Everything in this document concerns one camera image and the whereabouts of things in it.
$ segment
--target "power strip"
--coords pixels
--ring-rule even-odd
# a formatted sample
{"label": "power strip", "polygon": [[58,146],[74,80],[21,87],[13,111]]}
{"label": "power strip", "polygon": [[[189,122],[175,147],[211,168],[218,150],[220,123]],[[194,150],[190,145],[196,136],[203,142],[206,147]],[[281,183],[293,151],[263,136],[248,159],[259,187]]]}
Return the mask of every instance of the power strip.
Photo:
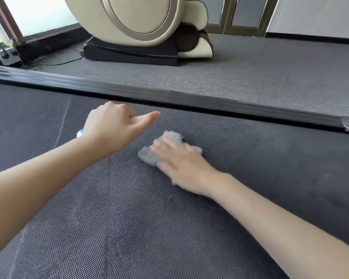
{"label": "power strip", "polygon": [[20,62],[21,58],[16,50],[7,47],[0,50],[0,61],[3,65],[8,66]]}

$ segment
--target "treadmill frame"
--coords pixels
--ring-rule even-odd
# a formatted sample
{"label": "treadmill frame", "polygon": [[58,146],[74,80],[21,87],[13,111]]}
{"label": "treadmill frame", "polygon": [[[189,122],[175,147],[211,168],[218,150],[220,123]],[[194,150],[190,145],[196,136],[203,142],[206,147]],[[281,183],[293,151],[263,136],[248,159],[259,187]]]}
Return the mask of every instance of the treadmill frame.
{"label": "treadmill frame", "polygon": [[105,83],[4,66],[0,66],[0,84],[349,133],[349,129],[342,122],[344,118],[349,121],[349,117],[263,106],[177,91]]}

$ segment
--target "forearm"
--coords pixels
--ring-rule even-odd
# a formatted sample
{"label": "forearm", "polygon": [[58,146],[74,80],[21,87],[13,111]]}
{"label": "forearm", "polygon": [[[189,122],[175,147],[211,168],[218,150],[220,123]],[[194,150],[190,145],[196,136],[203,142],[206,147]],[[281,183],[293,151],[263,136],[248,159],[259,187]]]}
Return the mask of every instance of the forearm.
{"label": "forearm", "polygon": [[75,139],[0,172],[0,250],[85,168],[102,158],[84,139]]}
{"label": "forearm", "polygon": [[233,215],[291,279],[349,278],[349,246],[258,195],[228,174],[214,199]]}

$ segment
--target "hand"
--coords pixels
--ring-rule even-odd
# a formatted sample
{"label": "hand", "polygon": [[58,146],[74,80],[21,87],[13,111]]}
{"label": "hand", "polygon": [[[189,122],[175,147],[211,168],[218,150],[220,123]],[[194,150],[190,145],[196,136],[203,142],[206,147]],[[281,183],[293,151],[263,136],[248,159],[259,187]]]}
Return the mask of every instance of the hand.
{"label": "hand", "polygon": [[149,113],[132,124],[130,118],[134,116],[136,111],[127,105],[107,102],[90,112],[79,139],[91,141],[102,157],[118,152],[152,126],[160,113]]}
{"label": "hand", "polygon": [[213,181],[217,182],[218,172],[189,144],[176,145],[167,137],[164,142],[155,141],[154,154],[161,158],[158,167],[172,182],[187,191],[213,197]]}

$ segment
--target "massage chair base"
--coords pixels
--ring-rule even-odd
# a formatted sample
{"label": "massage chair base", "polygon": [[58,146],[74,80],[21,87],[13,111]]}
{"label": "massage chair base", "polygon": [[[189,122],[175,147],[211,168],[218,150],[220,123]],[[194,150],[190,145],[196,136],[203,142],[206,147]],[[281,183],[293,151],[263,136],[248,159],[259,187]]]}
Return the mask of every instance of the massage chair base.
{"label": "massage chair base", "polygon": [[84,44],[81,56],[90,60],[134,64],[177,66],[178,52],[174,37],[156,46],[126,46],[92,37]]}

